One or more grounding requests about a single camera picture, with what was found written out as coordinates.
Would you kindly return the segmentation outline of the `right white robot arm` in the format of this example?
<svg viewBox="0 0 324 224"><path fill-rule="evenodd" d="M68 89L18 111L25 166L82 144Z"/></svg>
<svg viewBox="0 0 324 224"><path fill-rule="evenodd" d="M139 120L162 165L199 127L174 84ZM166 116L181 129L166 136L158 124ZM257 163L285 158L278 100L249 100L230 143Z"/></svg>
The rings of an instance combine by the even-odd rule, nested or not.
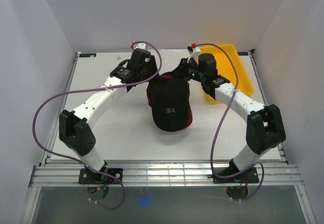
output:
<svg viewBox="0 0 324 224"><path fill-rule="evenodd" d="M226 169L214 176L241 182L247 176L247 170L263 155L286 140L279 107L264 105L240 92L229 79L218 73L212 54L200 54L197 60L184 58L173 73L179 79L200 82L207 95L225 104L227 110L232 109L246 123L246 145L230 160Z"/></svg>

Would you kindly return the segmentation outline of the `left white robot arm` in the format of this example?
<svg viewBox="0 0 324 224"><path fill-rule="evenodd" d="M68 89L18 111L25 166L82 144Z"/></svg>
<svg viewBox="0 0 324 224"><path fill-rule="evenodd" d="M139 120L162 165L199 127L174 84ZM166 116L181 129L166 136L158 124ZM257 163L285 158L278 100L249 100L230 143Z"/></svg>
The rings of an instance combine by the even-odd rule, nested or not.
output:
<svg viewBox="0 0 324 224"><path fill-rule="evenodd" d="M106 81L81 105L72 111L63 110L59 115L58 137L88 168L90 178L96 183L107 179L106 162L99 155L92 132L103 113L133 87L157 75L155 56L148 51L148 44L138 43L131 57L118 64Z"/></svg>

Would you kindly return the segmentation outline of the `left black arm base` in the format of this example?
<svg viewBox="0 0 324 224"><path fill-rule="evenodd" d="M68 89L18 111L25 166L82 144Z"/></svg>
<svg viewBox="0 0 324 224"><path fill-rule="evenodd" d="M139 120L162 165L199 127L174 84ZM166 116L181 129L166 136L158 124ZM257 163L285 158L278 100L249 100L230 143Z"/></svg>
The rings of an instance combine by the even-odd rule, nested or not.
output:
<svg viewBox="0 0 324 224"><path fill-rule="evenodd" d="M122 168L103 168L103 172L115 178L118 178L120 181L123 180L124 170ZM81 185L118 184L118 182L115 179L95 173L87 168L83 168L80 170L78 183Z"/></svg>

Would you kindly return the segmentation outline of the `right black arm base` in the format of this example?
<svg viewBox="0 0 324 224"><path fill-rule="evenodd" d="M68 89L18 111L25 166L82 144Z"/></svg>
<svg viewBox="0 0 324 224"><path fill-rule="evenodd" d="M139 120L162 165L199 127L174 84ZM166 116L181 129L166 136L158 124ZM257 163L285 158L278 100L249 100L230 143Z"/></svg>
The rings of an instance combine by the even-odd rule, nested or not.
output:
<svg viewBox="0 0 324 224"><path fill-rule="evenodd" d="M249 170L244 171L241 174L234 173L230 167L216 168L215 171L219 176L225 176L225 178L216 177L213 174L209 174L207 178L212 179L214 184L257 184L259 183L259 177L257 169L252 167Z"/></svg>

